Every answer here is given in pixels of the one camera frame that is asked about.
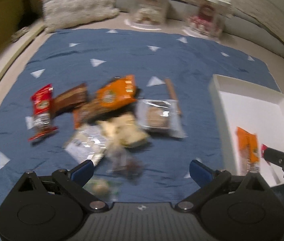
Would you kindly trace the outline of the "brown paper stick snack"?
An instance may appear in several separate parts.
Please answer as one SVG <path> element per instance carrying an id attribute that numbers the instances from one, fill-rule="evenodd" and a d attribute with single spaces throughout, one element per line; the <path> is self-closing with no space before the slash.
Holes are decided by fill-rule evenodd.
<path id="1" fill-rule="evenodd" d="M 176 101 L 178 114 L 182 115 L 181 108 L 180 108 L 180 105 L 179 105 L 179 100 L 178 100 L 173 82 L 169 78 L 165 78 L 165 84 L 166 84 L 166 87 L 167 87 L 167 90 L 169 92 L 171 99 Z"/>

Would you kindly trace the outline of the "red chocolate snack packet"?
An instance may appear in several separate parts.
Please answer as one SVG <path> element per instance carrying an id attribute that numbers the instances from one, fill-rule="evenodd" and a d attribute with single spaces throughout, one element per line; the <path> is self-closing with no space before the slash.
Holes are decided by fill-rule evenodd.
<path id="1" fill-rule="evenodd" d="M 33 103 L 33 127 L 35 135 L 29 141 L 39 140 L 58 130 L 52 123 L 53 85 L 48 84 L 36 93 L 30 100 Z"/>

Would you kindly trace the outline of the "dark clear candy wrapper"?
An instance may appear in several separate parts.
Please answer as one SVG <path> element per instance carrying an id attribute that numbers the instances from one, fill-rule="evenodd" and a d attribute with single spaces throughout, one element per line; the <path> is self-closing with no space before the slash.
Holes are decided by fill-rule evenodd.
<path id="1" fill-rule="evenodd" d="M 139 177 L 143 171 L 143 164 L 121 145 L 111 144 L 106 153 L 111 162 L 111 171 L 133 180 Z"/>

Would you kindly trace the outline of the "fluffy white pillow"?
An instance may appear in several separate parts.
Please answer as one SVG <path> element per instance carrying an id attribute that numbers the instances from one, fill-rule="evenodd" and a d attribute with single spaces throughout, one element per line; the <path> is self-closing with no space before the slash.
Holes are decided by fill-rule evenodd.
<path id="1" fill-rule="evenodd" d="M 48 32 L 118 16 L 115 0 L 41 0 Z"/>

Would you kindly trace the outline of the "orange clear-window snack packet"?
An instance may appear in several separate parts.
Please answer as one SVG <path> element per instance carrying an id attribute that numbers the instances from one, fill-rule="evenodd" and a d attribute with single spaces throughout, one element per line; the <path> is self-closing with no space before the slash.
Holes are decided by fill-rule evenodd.
<path id="1" fill-rule="evenodd" d="M 249 171 L 260 171 L 260 154 L 256 134 L 237 127 L 239 175 L 246 175 Z"/>

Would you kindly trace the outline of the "dark brown snack bag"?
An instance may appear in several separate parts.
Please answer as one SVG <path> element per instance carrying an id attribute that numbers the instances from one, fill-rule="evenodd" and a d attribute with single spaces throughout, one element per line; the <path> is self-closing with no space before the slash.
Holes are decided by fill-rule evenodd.
<path id="1" fill-rule="evenodd" d="M 124 109 L 124 107 L 135 103 L 136 99 L 122 100 L 105 106 L 101 99 L 93 99 L 92 101 L 81 105 L 73 110 L 74 129 L 81 127 L 84 123 L 95 121 L 97 118 L 114 111 Z"/>

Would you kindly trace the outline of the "white shallow cardboard box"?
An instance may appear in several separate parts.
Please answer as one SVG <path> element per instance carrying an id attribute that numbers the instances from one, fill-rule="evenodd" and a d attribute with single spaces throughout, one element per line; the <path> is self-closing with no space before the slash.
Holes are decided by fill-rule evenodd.
<path id="1" fill-rule="evenodd" d="M 227 76 L 209 83 L 223 153 L 223 166 L 241 175 L 244 162 L 238 149 L 237 128 L 255 134 L 258 145 L 284 152 L 284 94 Z"/>

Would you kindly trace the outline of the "blue triangle-pattern quilt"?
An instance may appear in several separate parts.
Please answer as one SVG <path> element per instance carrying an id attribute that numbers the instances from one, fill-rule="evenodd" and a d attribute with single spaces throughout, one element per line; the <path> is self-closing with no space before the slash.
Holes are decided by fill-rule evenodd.
<path id="1" fill-rule="evenodd" d="M 0 105 L 0 240 L 284 240 L 284 94 L 213 41 L 57 31 Z"/>

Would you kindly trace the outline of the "doll case with pink doll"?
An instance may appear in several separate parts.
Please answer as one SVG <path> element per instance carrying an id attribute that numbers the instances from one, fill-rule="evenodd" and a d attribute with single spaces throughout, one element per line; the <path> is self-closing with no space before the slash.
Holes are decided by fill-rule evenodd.
<path id="1" fill-rule="evenodd" d="M 218 41 L 226 18 L 232 16 L 231 0 L 189 0 L 185 8 L 185 34 Z"/>

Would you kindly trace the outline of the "brown chocolate bar packet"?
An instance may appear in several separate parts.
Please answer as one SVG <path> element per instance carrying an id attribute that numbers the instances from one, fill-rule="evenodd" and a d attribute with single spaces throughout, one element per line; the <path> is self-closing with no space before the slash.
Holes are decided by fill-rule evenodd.
<path id="1" fill-rule="evenodd" d="M 88 102 L 89 94 L 86 83 L 77 85 L 55 97 L 52 100 L 52 117 L 71 111 L 74 108 Z"/>

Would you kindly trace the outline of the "orange foil snack bag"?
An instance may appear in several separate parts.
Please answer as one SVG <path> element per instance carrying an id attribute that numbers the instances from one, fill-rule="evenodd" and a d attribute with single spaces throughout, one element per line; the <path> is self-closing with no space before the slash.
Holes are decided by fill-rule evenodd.
<path id="1" fill-rule="evenodd" d="M 134 75 L 127 75 L 121 78 L 115 78 L 101 89 L 97 90 L 96 98 L 102 100 L 102 104 L 110 106 L 122 100 L 136 99 L 137 86 Z"/>

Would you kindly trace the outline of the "red white small candy packet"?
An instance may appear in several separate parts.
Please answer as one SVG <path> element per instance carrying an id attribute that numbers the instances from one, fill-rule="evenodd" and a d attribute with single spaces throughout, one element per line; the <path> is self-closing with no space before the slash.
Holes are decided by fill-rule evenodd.
<path id="1" fill-rule="evenodd" d="M 271 165 L 268 157 L 269 157 L 269 147 L 266 146 L 265 144 L 262 144 L 261 145 L 261 148 L 260 148 L 260 151 L 261 151 L 261 156 L 262 156 L 262 159 L 268 164 L 268 165 Z"/>

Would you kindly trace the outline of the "silver foil snack packet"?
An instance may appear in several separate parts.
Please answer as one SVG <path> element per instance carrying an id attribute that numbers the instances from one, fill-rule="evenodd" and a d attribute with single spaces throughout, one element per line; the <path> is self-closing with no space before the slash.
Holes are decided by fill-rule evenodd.
<path id="1" fill-rule="evenodd" d="M 73 136 L 64 145 L 65 151 L 79 164 L 91 160 L 97 166 L 103 159 L 108 140 L 98 125 L 84 124 L 77 128 Z"/>

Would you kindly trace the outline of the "cream yellow snack wrapper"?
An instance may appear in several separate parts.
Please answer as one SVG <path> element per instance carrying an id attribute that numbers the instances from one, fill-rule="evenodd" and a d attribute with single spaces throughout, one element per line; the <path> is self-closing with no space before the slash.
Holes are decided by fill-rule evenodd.
<path id="1" fill-rule="evenodd" d="M 148 142 L 149 135 L 139 126 L 132 112 L 96 122 L 111 142 L 126 148 L 135 148 Z"/>

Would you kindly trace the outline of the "doll case with white doll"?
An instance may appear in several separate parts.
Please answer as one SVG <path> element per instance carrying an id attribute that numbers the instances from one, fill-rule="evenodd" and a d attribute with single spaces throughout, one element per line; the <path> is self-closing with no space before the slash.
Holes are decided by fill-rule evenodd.
<path id="1" fill-rule="evenodd" d="M 169 0 L 129 0 L 126 25 L 145 31 L 159 31 L 166 22 Z"/>

